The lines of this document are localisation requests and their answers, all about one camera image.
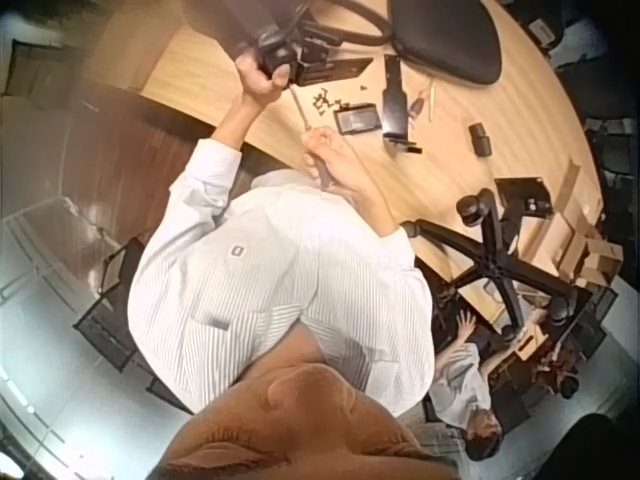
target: striped white shirt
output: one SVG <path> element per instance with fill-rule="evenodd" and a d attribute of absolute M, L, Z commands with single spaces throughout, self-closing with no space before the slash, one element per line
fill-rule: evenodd
<path fill-rule="evenodd" d="M 431 295 L 402 229 L 378 237 L 341 197 L 272 172 L 227 205 L 240 152 L 201 140 L 151 238 L 131 333 L 192 411 L 300 321 L 327 364 L 393 415 L 434 374 Z"/>

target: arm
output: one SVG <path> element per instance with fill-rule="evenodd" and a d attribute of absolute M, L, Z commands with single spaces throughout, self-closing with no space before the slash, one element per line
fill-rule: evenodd
<path fill-rule="evenodd" d="M 379 237 L 388 237 L 399 229 L 380 188 L 344 137 L 331 128 L 316 128 L 305 133 L 302 142 L 324 160 L 336 179 L 337 184 L 327 189 L 329 193 L 347 199 Z M 315 160 L 305 155 L 305 162 L 311 176 L 319 181 Z"/>
<path fill-rule="evenodd" d="M 451 354 L 455 352 L 457 349 L 459 349 L 462 345 L 464 345 L 464 342 L 460 341 L 459 338 L 456 338 L 453 342 L 451 342 L 451 345 L 449 345 L 444 350 L 442 350 L 439 354 L 436 355 L 436 367 L 435 367 L 436 375 L 438 375 L 442 367 L 447 363 L 447 360 L 449 360 L 449 357 L 451 357 Z"/>
<path fill-rule="evenodd" d="M 398 222 L 391 215 L 389 204 L 382 194 L 354 197 L 353 206 L 379 237 L 388 237 L 398 230 Z"/>
<path fill-rule="evenodd" d="M 149 241 L 141 267 L 172 255 L 212 232 L 213 217 L 227 205 L 240 165 L 240 147 L 264 108 L 276 101 L 288 81 L 288 67 L 268 80 L 251 54 L 236 64 L 243 93 L 233 102 L 211 139 L 198 142 L 185 171 L 171 186 L 164 218 Z"/>
<path fill-rule="evenodd" d="M 491 372 L 493 372 L 498 367 L 498 365 L 505 361 L 509 355 L 515 352 L 516 348 L 518 348 L 518 342 L 513 342 L 506 350 L 498 352 L 487 358 L 487 360 L 485 360 L 485 362 L 480 365 L 480 375 L 482 375 L 482 378 L 488 380 Z"/>
<path fill-rule="evenodd" d="M 456 317 L 458 323 L 458 334 L 456 339 L 442 352 L 436 355 L 435 373 L 438 375 L 442 367 L 447 363 L 451 354 L 465 344 L 476 328 L 476 319 L 470 312 L 459 312 Z"/>

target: man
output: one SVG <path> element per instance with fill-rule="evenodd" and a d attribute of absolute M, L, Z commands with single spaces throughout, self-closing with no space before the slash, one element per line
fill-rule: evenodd
<path fill-rule="evenodd" d="M 302 141 L 336 185 L 307 156 L 313 180 L 269 173 L 225 210 L 289 76 L 251 54 L 237 67 L 243 93 L 171 187 L 131 291 L 136 343 L 197 413 L 150 478 L 453 478 L 394 419 L 433 378 L 431 296 L 355 152 L 314 130 Z"/>
<path fill-rule="evenodd" d="M 491 411 L 489 374 L 513 352 L 516 343 L 480 365 L 475 343 L 475 317 L 460 313 L 456 339 L 436 356 L 435 377 L 429 390 L 435 414 L 463 431 L 465 450 L 471 460 L 492 457 L 502 442 L 502 426 Z"/>

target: cardboard box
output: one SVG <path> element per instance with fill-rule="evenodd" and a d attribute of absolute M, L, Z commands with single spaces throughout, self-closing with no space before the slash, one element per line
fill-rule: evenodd
<path fill-rule="evenodd" d="M 574 234 L 558 265 L 558 274 L 561 279 L 567 282 L 574 280 L 578 272 L 578 264 L 584 257 L 586 249 L 587 238 L 579 233 Z"/>
<path fill-rule="evenodd" d="M 620 272 L 623 260 L 621 246 L 576 233 L 558 266 L 558 273 L 563 280 L 575 281 L 581 287 L 588 283 L 609 286 Z"/>
<path fill-rule="evenodd" d="M 586 287 L 589 283 L 595 283 L 603 287 L 610 286 L 622 268 L 622 247 L 602 240 L 588 240 L 587 249 L 589 255 L 584 260 L 576 285 Z"/>
<path fill-rule="evenodd" d="M 576 232 L 592 236 L 591 224 L 595 223 L 600 216 L 602 205 L 599 202 L 597 208 L 590 209 L 587 200 L 599 193 L 599 187 L 594 187 L 580 166 L 569 162 L 554 202 L 554 209 Z"/>

